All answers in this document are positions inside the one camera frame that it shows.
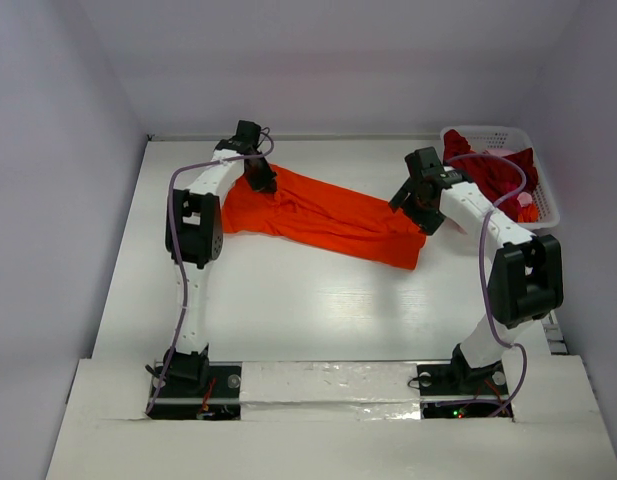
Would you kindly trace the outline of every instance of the white table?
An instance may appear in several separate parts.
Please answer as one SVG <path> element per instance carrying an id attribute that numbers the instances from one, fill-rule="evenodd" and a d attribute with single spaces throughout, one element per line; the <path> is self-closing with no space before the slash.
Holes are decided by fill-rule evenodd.
<path id="1" fill-rule="evenodd" d="M 388 200 L 406 178 L 403 157 L 431 144 L 439 146 L 281 141 L 269 161 Z M 510 478 L 617 478 L 581 363 L 550 357 L 539 322 L 520 338 L 530 354 L 529 386 L 515 404 L 523 425 L 144 420 L 142 366 L 161 358 L 176 320 L 164 248 L 168 179 L 208 159 L 214 145 L 148 145 L 94 355 L 80 365 L 49 478 L 483 478 L 484 463 Z M 197 174 L 182 175 L 178 186 Z M 413 272 L 282 238 L 229 236 L 209 288 L 211 359 L 446 359 L 483 314 L 477 268 L 476 246 L 450 222 L 428 239 Z M 552 388 L 559 378 L 562 386 Z M 573 398 L 585 400 L 570 405 Z M 538 408 L 542 402 L 554 416 Z M 544 454 L 555 445 L 564 447 Z M 448 456 L 433 460 L 435 452 Z"/>

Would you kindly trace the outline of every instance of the red cloth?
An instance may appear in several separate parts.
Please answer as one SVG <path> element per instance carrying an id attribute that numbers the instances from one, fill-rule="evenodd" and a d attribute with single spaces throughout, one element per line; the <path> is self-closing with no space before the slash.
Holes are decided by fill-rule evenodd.
<path id="1" fill-rule="evenodd" d="M 471 149 L 468 141 L 456 130 L 450 130 L 444 135 L 444 147 L 444 160 L 466 153 L 476 153 Z M 524 191 L 532 193 L 537 188 L 537 183 L 539 183 L 539 174 L 533 163 L 532 148 L 507 155 L 504 158 L 517 164 L 526 173 L 526 187 Z M 521 182 L 521 178 L 516 170 L 503 162 L 498 162 L 488 157 L 457 160 L 452 162 L 451 165 L 468 173 L 479 187 L 479 190 L 481 190 L 481 193 L 491 202 L 514 190 Z M 499 208 L 515 222 L 519 221 L 522 208 L 516 199 L 506 200 Z"/>
<path id="2" fill-rule="evenodd" d="M 271 165 L 277 192 L 253 192 L 242 176 L 228 192 L 224 232 L 284 236 L 300 243 L 414 269 L 425 235 L 385 200 L 336 187 Z"/>

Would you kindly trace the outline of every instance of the gray wall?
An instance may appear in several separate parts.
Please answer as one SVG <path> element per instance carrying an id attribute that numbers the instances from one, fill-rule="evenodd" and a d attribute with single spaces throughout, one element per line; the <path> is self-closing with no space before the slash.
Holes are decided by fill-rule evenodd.
<path id="1" fill-rule="evenodd" d="M 519 124 L 545 159 L 562 214 L 559 321 L 617 451 L 617 0 L 582 4 Z"/>
<path id="2" fill-rule="evenodd" d="M 71 0 L 0 0 L 0 480 L 43 478 L 145 135 Z"/>
<path id="3" fill-rule="evenodd" d="M 82 0 L 151 133 L 509 123 L 579 0 Z"/>

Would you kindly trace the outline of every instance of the wall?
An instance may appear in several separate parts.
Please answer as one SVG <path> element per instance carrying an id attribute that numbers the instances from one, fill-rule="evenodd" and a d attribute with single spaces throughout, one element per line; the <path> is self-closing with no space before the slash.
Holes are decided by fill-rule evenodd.
<path id="1" fill-rule="evenodd" d="M 518 120 L 562 214 L 559 320 L 617 451 L 617 0 L 582 3 Z"/>
<path id="2" fill-rule="evenodd" d="M 0 480 L 43 478 L 146 137 L 70 0 L 0 0 Z"/>
<path id="3" fill-rule="evenodd" d="M 579 0 L 81 0 L 151 133 L 508 123 Z"/>

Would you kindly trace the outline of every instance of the laundry basket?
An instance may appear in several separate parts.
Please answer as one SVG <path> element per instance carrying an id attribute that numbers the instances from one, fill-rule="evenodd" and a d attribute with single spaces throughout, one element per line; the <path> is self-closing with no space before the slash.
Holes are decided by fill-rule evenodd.
<path id="1" fill-rule="evenodd" d="M 461 125 L 446 127 L 441 131 L 441 140 L 449 130 L 457 130 L 468 140 L 475 152 L 481 153 L 488 148 L 505 148 L 513 152 L 520 152 L 526 148 L 533 148 L 532 142 L 523 130 L 509 127 L 488 127 Z M 534 223 L 520 223 L 529 230 L 554 227 L 559 223 L 557 204 L 546 181 L 546 174 L 541 166 L 537 152 L 534 150 L 534 164 L 539 174 L 539 183 L 532 193 L 532 199 L 539 210 L 539 218 Z"/>

